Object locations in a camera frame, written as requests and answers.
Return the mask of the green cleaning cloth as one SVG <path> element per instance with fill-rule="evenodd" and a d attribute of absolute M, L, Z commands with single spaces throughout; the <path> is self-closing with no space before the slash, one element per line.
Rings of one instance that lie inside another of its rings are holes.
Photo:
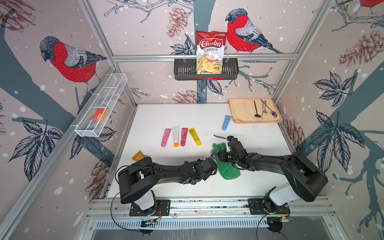
<path fill-rule="evenodd" d="M 213 144 L 212 154 L 216 156 L 218 171 L 225 180 L 237 179 L 241 172 L 230 162 L 224 162 L 228 159 L 227 145 L 225 143 Z"/>

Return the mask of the yellow toothpaste tube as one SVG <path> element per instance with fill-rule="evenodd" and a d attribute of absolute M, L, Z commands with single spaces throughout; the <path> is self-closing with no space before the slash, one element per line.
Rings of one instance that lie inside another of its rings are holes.
<path fill-rule="evenodd" d="M 201 141 L 200 141 L 200 139 L 199 139 L 199 137 L 197 135 L 196 130 L 194 128 L 191 128 L 191 129 L 189 129 L 189 133 L 192 136 L 193 140 L 195 141 L 196 145 L 197 146 L 201 146 L 202 143 L 201 143 Z"/>

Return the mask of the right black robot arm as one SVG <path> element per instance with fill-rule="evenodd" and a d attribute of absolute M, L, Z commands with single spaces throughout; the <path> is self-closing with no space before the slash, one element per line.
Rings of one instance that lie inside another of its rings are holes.
<path fill-rule="evenodd" d="M 316 165 L 299 152 L 285 156 L 248 153 L 237 138 L 229 136 L 227 141 L 229 150 L 218 153 L 221 161 L 242 171 L 265 171 L 286 177 L 286 184 L 270 189 L 264 196 L 263 205 L 267 212 L 277 211 L 284 204 L 300 199 L 313 202 L 329 181 Z"/>

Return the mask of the magenta toothpaste tube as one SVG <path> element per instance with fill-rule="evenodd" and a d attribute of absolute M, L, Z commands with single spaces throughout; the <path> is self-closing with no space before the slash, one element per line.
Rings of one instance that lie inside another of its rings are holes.
<path fill-rule="evenodd" d="M 172 129 L 165 129 L 164 134 L 163 134 L 163 138 L 162 138 L 161 147 L 165 147 L 167 145 L 171 130 Z"/>

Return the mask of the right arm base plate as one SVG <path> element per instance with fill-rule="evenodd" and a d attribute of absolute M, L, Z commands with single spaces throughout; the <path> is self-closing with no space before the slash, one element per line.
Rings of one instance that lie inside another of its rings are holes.
<path fill-rule="evenodd" d="M 277 206 L 273 202 L 261 198 L 248 199 L 247 207 L 251 215 L 289 215 L 291 213 L 288 204 Z"/>

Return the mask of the white toothpaste tube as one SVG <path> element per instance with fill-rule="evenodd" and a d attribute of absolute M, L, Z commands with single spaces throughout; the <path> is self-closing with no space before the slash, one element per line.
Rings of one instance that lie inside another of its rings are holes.
<path fill-rule="evenodd" d="M 173 126 L 172 127 L 173 142 L 174 142 L 175 148 L 177 148 L 179 146 L 179 132 L 180 132 L 180 126 Z"/>

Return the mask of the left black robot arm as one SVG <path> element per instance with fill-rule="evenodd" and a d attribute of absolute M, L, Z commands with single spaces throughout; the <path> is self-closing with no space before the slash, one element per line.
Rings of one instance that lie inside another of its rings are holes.
<path fill-rule="evenodd" d="M 122 204 L 135 203 L 152 187 L 159 184 L 177 183 L 195 185 L 217 173 L 215 159 L 184 162 L 179 166 L 160 165 L 145 157 L 117 172 L 117 182 Z"/>

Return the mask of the red pink toothpaste tube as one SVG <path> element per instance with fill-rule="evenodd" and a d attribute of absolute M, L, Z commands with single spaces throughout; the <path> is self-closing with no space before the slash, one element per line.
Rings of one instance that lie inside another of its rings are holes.
<path fill-rule="evenodd" d="M 186 145 L 187 134 L 188 134 L 188 128 L 182 128 L 182 131 L 181 131 L 181 146 L 182 147 L 184 147 Z"/>

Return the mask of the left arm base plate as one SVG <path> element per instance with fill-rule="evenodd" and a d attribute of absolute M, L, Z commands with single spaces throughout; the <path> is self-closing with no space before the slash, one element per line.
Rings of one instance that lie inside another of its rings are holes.
<path fill-rule="evenodd" d="M 159 217 L 169 216 L 170 214 L 170 200 L 156 200 L 156 203 L 146 209 L 142 210 L 139 205 L 132 203 L 130 208 L 130 217 Z"/>

